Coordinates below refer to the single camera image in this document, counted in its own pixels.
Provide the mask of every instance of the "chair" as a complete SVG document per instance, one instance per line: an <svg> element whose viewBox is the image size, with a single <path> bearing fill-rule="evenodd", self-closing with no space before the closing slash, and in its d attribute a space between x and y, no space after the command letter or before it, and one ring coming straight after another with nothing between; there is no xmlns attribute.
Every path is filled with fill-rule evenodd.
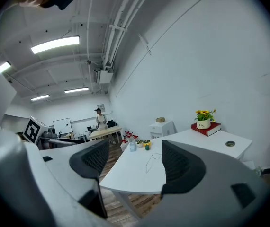
<svg viewBox="0 0 270 227"><path fill-rule="evenodd" d="M99 176L108 161L109 143L103 140L92 147L81 150L70 157L70 167L81 177L96 179L98 192L89 191L78 202L103 218L107 212L99 188Z"/></svg>
<svg viewBox="0 0 270 227"><path fill-rule="evenodd" d="M167 140L162 141L162 163L166 172L163 194L186 193L204 177L206 166L196 155L183 150Z"/></svg>

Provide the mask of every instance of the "potted plant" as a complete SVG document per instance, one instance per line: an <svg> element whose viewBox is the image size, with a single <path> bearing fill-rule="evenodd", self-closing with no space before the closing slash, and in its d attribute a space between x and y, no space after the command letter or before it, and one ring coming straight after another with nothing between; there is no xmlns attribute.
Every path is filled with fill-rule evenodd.
<svg viewBox="0 0 270 227"><path fill-rule="evenodd" d="M216 113L216 109L214 109L213 111L197 110L196 113L197 118L195 120L198 120L197 122L198 129L208 129L211 126L211 122L215 122L213 113Z"/></svg>

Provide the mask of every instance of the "ceiling light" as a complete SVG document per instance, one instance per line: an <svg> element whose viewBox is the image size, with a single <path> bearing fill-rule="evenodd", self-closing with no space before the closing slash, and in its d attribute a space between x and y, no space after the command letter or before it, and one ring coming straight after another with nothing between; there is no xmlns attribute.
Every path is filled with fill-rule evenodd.
<svg viewBox="0 0 270 227"><path fill-rule="evenodd" d="M34 54L37 54L41 51L46 51L49 49L53 49L53 48L57 48L57 47L65 46L65 45L72 45L72 44L79 44L79 36L67 37L67 38L45 42L43 44L39 44L32 47L32 51Z"/></svg>
<svg viewBox="0 0 270 227"><path fill-rule="evenodd" d="M3 63L1 66L0 66L0 73L4 72L6 69L10 68L11 67L11 64L8 63L7 61L5 63Z"/></svg>
<svg viewBox="0 0 270 227"><path fill-rule="evenodd" d="M34 98L31 98L32 101L36 101L36 100L39 100L39 99L43 99L43 98L46 98L46 97L49 97L50 95L44 95L44 96L39 96L39 97L34 97Z"/></svg>
<svg viewBox="0 0 270 227"><path fill-rule="evenodd" d="M79 92L79 91L88 91L89 88L85 87L85 88L79 88L79 89L72 89L72 90L66 90L64 91L65 93L74 93L74 92Z"/></svg>

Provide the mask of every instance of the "flower pot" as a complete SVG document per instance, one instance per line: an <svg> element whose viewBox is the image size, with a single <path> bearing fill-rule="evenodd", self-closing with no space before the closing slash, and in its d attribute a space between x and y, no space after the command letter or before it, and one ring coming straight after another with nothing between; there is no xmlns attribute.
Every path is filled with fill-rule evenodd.
<svg viewBox="0 0 270 227"><path fill-rule="evenodd" d="M197 121L197 129L208 129L211 126L210 119Z"/></svg>

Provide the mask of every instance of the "red book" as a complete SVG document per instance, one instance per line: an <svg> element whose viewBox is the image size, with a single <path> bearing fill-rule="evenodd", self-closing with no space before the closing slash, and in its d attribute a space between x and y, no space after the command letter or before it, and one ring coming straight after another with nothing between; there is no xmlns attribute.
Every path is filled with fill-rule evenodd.
<svg viewBox="0 0 270 227"><path fill-rule="evenodd" d="M199 133L202 133L202 134L204 134L206 136L210 136L210 135L216 133L217 131L219 131L221 129L221 124L216 123L216 122L211 122L210 128L205 129L205 130L201 130L201 129L198 129L197 124L194 123L194 124L191 125L191 129L193 129L193 130L195 130L195 131L197 131Z"/></svg>

